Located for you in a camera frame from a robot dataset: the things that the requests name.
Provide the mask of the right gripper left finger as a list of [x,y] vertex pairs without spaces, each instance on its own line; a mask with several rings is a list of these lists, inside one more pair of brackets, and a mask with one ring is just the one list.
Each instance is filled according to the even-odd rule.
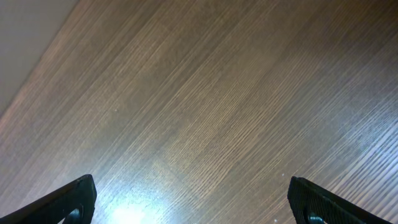
[[46,196],[1,218],[1,223],[86,223],[95,211],[93,176],[85,174]]

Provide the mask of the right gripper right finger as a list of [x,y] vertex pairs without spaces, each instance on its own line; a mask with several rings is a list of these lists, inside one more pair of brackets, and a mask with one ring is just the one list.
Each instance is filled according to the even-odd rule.
[[391,224],[303,177],[291,178],[287,198],[298,224]]

